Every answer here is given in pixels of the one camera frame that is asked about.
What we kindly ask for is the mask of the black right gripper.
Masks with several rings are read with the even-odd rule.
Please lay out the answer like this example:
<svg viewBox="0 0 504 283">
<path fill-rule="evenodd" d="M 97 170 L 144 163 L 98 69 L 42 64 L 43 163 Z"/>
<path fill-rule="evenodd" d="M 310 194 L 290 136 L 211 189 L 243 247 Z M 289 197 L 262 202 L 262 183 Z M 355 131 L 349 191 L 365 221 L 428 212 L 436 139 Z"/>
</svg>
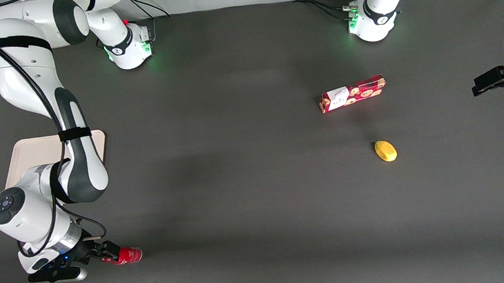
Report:
<svg viewBox="0 0 504 283">
<path fill-rule="evenodd" d="M 75 262 L 86 265 L 90 257 L 100 259 L 103 263 L 117 265 L 120 250 L 121 247 L 111 241 L 95 243 L 91 239 L 80 239 L 72 249 L 61 255 L 62 268 L 71 267 L 71 264 Z"/>
</svg>

